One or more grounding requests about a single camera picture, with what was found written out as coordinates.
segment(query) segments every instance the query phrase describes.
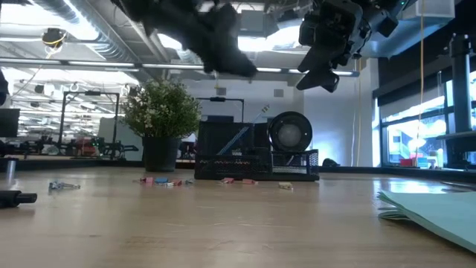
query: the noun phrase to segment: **black mesh desk organizer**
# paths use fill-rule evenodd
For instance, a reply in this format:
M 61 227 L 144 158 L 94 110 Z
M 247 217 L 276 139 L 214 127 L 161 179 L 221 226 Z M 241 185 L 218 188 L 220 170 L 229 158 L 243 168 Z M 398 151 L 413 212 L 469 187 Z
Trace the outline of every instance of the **black mesh desk organizer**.
M 223 155 L 217 153 L 243 128 L 250 129 Z M 261 124 L 200 122 L 195 179 L 255 179 L 315 181 L 319 179 L 318 151 L 273 152 Z

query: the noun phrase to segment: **green leaves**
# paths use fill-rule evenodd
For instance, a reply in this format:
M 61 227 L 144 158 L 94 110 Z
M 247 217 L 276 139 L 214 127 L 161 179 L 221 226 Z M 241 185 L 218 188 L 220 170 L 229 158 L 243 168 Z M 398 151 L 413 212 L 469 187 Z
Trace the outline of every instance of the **green leaves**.
M 200 102 L 176 81 L 149 81 L 123 110 L 124 123 L 141 137 L 184 138 L 199 128 Z

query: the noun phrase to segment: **black stand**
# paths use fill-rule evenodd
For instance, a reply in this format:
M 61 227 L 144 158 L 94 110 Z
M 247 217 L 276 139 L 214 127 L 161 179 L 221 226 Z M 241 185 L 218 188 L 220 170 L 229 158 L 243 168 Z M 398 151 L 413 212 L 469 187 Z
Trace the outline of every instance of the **black stand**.
M 469 90 L 469 55 L 472 43 L 467 35 L 455 34 L 450 42 L 453 63 L 453 98 L 455 133 L 443 135 L 448 151 L 447 168 L 466 169 L 471 164 L 466 160 L 468 152 L 476 151 L 476 132 L 471 124 L 471 92 Z
M 119 99 L 120 99 L 120 94 L 119 93 L 106 93 L 106 92 L 96 92 L 96 91 L 87 91 L 87 92 L 63 92 L 63 98 L 62 98 L 62 109 L 61 109 L 61 122 L 59 125 L 59 138 L 58 138 L 58 143 L 57 147 L 59 150 L 59 155 L 62 154 L 61 149 L 62 149 L 62 134 L 64 132 L 64 126 L 65 126 L 65 112 L 66 112 L 66 105 L 68 105 L 76 96 L 78 95 L 86 95 L 86 96 L 101 96 L 101 95 L 114 95 L 116 96 L 116 110 L 115 110 L 115 117 L 114 117 L 114 132 L 112 133 L 112 144 L 116 144 L 116 135 L 118 131 L 118 113 L 119 113 Z M 74 97 L 70 100 L 67 101 L 67 96 L 68 95 L 73 95 Z M 115 156 L 115 147 L 112 148 L 111 152 L 111 160 L 114 160 Z

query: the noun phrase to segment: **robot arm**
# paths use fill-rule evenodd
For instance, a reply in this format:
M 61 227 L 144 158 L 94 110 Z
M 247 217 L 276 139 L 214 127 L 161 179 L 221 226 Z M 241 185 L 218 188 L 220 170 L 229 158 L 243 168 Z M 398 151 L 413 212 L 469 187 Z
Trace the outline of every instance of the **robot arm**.
M 298 70 L 307 75 L 297 89 L 322 86 L 337 89 L 339 76 L 332 72 L 360 51 L 373 34 L 389 37 L 399 22 L 396 16 L 417 0 L 318 0 L 300 27 L 299 42 L 308 45 L 308 54 Z
M 231 4 L 200 14 L 197 0 L 111 0 L 146 33 L 155 29 L 195 52 L 212 71 L 253 77 L 254 64 L 238 49 L 238 13 Z
M 253 77 L 257 69 L 237 45 L 238 15 L 231 4 L 218 7 L 214 0 L 206 14 L 198 12 L 201 0 L 111 0 L 146 32 L 155 29 L 178 40 L 204 62 L 206 72 L 217 71 Z M 389 37 L 398 25 L 396 16 L 417 0 L 313 0 L 312 11 L 300 27 L 299 42 L 308 54 L 298 70 L 307 75 L 300 90 L 322 86 L 337 89 L 339 76 L 332 72 L 351 59 L 372 34 Z

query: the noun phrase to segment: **potted plant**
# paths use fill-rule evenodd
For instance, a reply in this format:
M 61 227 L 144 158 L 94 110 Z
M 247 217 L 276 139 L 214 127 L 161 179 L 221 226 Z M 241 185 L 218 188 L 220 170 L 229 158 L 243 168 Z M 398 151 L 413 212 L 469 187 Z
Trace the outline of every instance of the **potted plant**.
M 199 128 L 200 103 L 183 83 L 154 80 L 123 105 L 124 123 L 142 137 L 146 171 L 175 170 L 181 139 Z

